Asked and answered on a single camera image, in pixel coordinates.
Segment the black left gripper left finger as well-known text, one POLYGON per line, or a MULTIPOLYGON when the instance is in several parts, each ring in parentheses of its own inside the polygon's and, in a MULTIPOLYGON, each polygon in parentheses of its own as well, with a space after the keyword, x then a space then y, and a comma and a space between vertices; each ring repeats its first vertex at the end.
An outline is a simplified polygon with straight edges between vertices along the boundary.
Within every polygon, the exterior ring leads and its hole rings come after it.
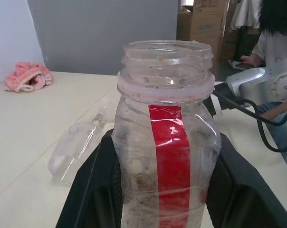
POLYGON ((121 173, 112 132, 106 132, 99 145, 78 170, 56 227, 121 226, 121 173))

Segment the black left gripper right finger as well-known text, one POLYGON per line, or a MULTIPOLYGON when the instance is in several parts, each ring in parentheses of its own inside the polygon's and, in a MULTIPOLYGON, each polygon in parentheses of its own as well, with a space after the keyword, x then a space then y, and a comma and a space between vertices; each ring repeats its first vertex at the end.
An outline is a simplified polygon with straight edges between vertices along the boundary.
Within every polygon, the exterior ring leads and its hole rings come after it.
POLYGON ((287 228, 287 211, 226 135, 221 136, 206 205, 215 228, 287 228))

